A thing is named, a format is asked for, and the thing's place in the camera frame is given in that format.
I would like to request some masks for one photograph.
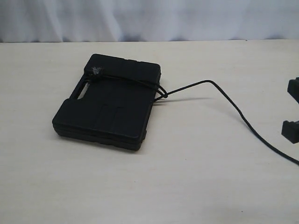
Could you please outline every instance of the white curtain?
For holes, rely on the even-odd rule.
[[[1,42],[281,38],[299,0],[0,0]]]

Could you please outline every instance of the black clamp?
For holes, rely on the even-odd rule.
[[[289,81],[288,93],[299,103],[299,77]],[[299,142],[299,121],[284,121],[281,134],[293,144]]]

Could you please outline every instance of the tied cord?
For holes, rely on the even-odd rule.
[[[269,149],[271,149],[273,152],[277,153],[278,155],[282,156],[283,158],[287,159],[288,161],[296,164],[297,166],[299,166],[299,161],[288,156],[287,154],[281,152],[279,149],[277,149],[276,147],[274,147],[273,145],[271,145],[269,142],[267,142],[253,127],[252,125],[249,123],[249,121],[245,118],[245,116],[243,115],[242,111],[238,108],[238,106],[233,102],[233,100],[225,93],[225,91],[218,85],[216,84],[214,81],[212,80],[203,80],[197,83],[193,83],[191,85],[187,85],[184,86],[182,88],[167,92],[162,86],[160,86],[159,84],[153,83],[153,82],[148,82],[148,81],[139,81],[136,79],[131,79],[131,78],[125,78],[125,77],[118,77],[118,76],[113,76],[109,73],[107,73],[107,71],[105,71],[103,68],[93,68],[93,72],[91,74],[89,74],[88,76],[88,80],[90,82],[96,82],[101,78],[115,78],[115,79],[121,79],[121,80],[126,80],[126,81],[131,81],[131,82],[136,82],[138,84],[141,84],[145,87],[151,88],[153,90],[155,90],[157,93],[160,94],[159,97],[157,97],[156,99],[154,99],[154,102],[162,99],[162,98],[167,98],[169,95],[191,88],[193,86],[199,85],[199,84],[203,84],[203,83],[210,83],[212,84],[214,87],[216,87],[216,89],[231,103],[231,105],[238,111],[238,113],[240,114],[242,120],[245,122],[245,124],[249,127],[249,129],[251,130],[251,132],[262,142],[264,143]]]

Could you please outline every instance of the black plastic case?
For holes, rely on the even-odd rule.
[[[52,121],[55,131],[64,137],[138,150],[145,138],[156,91],[119,79],[103,78],[89,83],[88,73],[94,68],[157,84],[161,76],[158,64],[92,55],[70,98],[63,102]],[[78,99],[87,82],[86,93]]]

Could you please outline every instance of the table surface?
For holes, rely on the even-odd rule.
[[[210,84],[153,106],[141,149],[59,137],[51,120],[93,53],[158,63],[171,91],[211,79],[253,127],[299,120],[298,40],[0,44],[0,223],[298,224],[299,167]]]

